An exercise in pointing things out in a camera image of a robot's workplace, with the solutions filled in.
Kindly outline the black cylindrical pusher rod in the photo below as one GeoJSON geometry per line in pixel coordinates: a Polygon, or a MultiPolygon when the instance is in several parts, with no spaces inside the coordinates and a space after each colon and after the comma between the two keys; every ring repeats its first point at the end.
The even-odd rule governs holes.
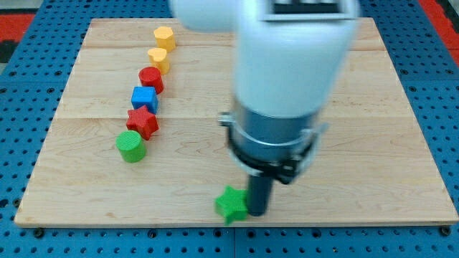
{"type": "Polygon", "coordinates": [[[268,208],[273,178],[249,176],[247,182],[247,210],[251,216],[262,216],[268,208]]]}

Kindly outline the silver black wrist mount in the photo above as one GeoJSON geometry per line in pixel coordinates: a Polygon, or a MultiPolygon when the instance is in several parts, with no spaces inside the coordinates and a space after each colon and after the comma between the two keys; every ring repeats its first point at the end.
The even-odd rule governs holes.
{"type": "Polygon", "coordinates": [[[290,184],[312,164],[328,130],[328,123],[316,122],[317,116],[261,115],[235,100],[218,121],[227,129],[230,156],[247,174],[290,184]]]}

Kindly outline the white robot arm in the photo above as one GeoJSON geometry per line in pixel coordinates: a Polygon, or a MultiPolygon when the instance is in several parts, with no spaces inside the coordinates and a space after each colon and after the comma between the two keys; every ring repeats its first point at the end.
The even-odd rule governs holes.
{"type": "Polygon", "coordinates": [[[274,181],[289,184],[315,158],[316,122],[358,27],[357,1],[173,0],[196,32],[235,35],[233,106],[219,123],[247,171],[248,212],[263,215],[274,181]]]}

